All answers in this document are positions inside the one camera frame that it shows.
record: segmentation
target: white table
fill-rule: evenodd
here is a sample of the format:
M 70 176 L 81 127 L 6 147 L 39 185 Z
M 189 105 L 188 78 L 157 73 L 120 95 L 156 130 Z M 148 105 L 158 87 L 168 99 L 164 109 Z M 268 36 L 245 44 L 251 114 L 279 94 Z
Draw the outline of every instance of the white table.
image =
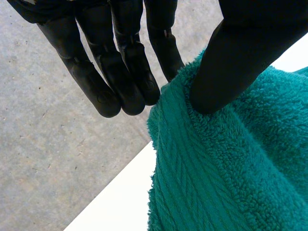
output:
M 308 34 L 272 65 L 286 72 L 308 66 Z M 64 231 L 146 231 L 154 169 L 155 151 L 149 143 Z

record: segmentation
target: terry cloth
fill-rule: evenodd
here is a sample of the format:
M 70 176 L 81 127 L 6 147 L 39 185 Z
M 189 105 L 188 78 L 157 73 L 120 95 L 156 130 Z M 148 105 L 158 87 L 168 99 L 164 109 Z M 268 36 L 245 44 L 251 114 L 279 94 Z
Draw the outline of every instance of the terry cloth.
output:
M 149 231 L 308 231 L 308 69 L 269 67 L 212 115 L 192 109 L 202 54 L 162 87 Z

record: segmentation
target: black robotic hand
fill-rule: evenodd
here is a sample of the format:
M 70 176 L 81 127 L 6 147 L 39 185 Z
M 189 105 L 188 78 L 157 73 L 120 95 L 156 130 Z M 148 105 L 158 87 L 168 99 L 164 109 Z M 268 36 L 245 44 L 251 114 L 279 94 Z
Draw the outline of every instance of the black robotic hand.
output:
M 143 0 L 8 0 L 28 21 L 37 23 L 68 71 L 104 117 L 121 108 L 137 115 L 154 105 L 160 90 L 140 41 Z M 151 45 L 167 80 L 183 65 L 171 33 L 177 0 L 144 0 Z M 52 11 L 64 7 L 62 11 Z M 48 20 L 42 12 L 50 15 Z M 82 28 L 104 78 L 90 62 L 80 41 Z M 118 49 L 114 44 L 113 27 Z

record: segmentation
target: gray concrete surface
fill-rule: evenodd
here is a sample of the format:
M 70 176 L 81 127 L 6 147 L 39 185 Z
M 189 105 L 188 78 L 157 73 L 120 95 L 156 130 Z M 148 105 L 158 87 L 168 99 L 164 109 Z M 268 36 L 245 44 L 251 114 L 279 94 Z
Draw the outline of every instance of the gray concrete surface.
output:
M 6 1 L 0 11 L 0 231 L 62 231 L 150 141 L 150 108 L 101 117 L 39 29 Z M 221 19 L 216 0 L 179 1 L 173 32 L 184 62 Z M 141 39 L 161 87 L 145 12 Z

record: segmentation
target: towel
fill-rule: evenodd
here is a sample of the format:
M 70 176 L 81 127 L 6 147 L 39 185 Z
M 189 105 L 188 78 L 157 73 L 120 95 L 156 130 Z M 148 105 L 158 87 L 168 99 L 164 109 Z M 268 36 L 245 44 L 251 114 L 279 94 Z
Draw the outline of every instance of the towel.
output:
M 202 53 L 162 87 L 149 231 L 308 231 L 308 69 L 270 66 L 235 101 L 196 112 Z

